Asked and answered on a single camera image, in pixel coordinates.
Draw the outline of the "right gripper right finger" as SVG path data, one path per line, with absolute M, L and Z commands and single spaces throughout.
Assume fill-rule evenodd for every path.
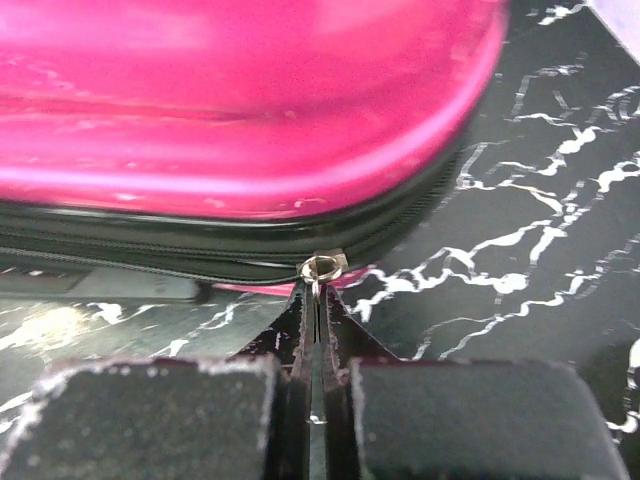
M 403 361 L 318 296 L 331 479 L 624 479 L 589 386 L 531 360 Z

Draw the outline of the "black marble pattern mat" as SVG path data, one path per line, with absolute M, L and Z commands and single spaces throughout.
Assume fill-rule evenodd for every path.
M 354 316 L 406 359 L 534 356 L 593 366 L 616 442 L 638 439 L 639 67 L 598 1 L 505 1 L 500 58 L 439 203 L 341 276 Z M 1 433 L 69 355 L 227 353 L 286 296 L 6 298 Z

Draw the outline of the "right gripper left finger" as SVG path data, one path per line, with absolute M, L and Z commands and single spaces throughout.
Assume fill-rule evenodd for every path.
M 104 357 L 33 386 L 1 458 L 5 479 L 305 479 L 311 289 L 227 358 Z

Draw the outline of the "pink and teal kids suitcase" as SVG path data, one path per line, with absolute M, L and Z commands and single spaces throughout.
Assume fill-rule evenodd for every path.
M 348 275 L 439 203 L 505 1 L 5 1 L 1 294 Z

